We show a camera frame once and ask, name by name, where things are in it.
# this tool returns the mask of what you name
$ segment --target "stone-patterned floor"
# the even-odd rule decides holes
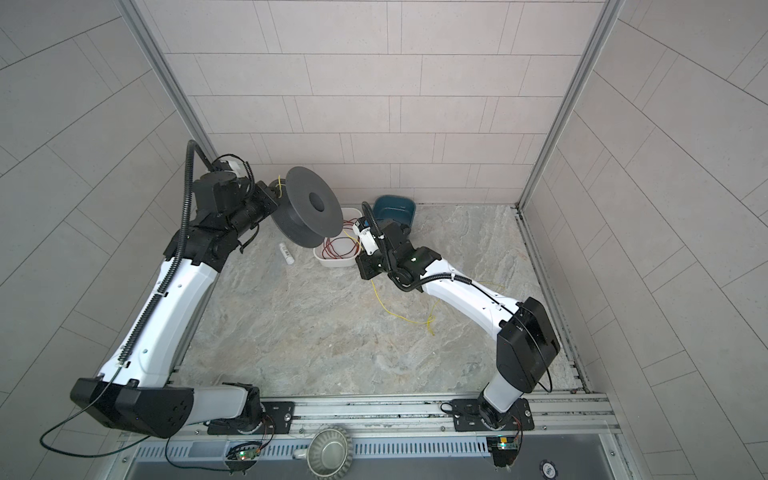
[[[419,205],[411,239],[509,296],[543,299],[510,207]],[[268,219],[244,255],[230,256],[175,385],[244,382],[263,396],[476,392],[494,374],[495,339],[457,310],[439,303],[431,335],[385,312],[356,266],[325,268],[286,241],[296,259],[287,265],[281,241]],[[384,305],[413,321],[435,303],[383,275],[374,282]],[[556,389],[577,386],[564,352],[550,370]]]

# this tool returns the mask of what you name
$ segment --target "white glue stick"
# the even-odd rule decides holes
[[[280,253],[283,254],[283,258],[286,259],[286,262],[289,265],[293,265],[293,262],[295,262],[295,260],[293,259],[293,255],[291,255],[290,252],[288,251],[288,247],[286,247],[286,244],[284,242],[280,242]]]

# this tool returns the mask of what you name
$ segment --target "blue container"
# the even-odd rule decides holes
[[[415,213],[416,204],[410,198],[382,195],[373,204],[373,216],[379,222],[394,220],[411,227]]]

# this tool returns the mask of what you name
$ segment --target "white plastic bin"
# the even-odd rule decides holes
[[[362,217],[362,212],[356,208],[342,208],[341,216],[344,218],[344,220],[353,220]],[[355,239],[357,238],[357,236],[350,229],[347,229],[346,232],[349,234],[349,237]],[[355,241],[349,237],[345,235],[344,230],[342,230],[341,233],[331,239],[331,241],[336,238],[340,239],[333,244],[333,247],[336,249],[336,251],[347,252],[352,250],[350,253],[342,255],[343,258],[323,258],[323,246],[326,243],[325,240],[323,240],[323,243],[321,243],[319,247],[312,249],[312,252],[315,254],[315,258],[317,258],[320,261],[320,264],[323,266],[353,266],[355,264],[355,257],[357,256],[357,253],[354,251]]]

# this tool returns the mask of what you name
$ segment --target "black mounting plate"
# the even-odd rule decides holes
[[[480,419],[480,411],[478,409],[477,399],[453,399],[451,400],[451,407],[454,411],[465,412],[466,414],[456,417],[453,416],[453,428],[457,432],[497,432],[497,430],[491,430]],[[526,412],[531,411],[531,407],[528,405],[528,400],[519,398],[512,404],[513,414],[522,424],[523,431],[533,430],[535,428],[533,424],[533,416],[526,416]],[[516,431],[518,429],[518,423],[513,419],[507,425],[501,427],[499,430]]]
[[[276,435],[285,435],[290,430],[290,424],[293,421],[293,409],[296,404],[293,402],[261,402],[264,406],[264,415],[269,415],[275,423],[274,432]],[[262,422],[256,430],[250,433],[250,435],[263,435],[264,428],[267,428],[267,435],[272,435],[272,424]],[[208,425],[208,435],[242,435],[237,429],[226,427],[224,425]]]

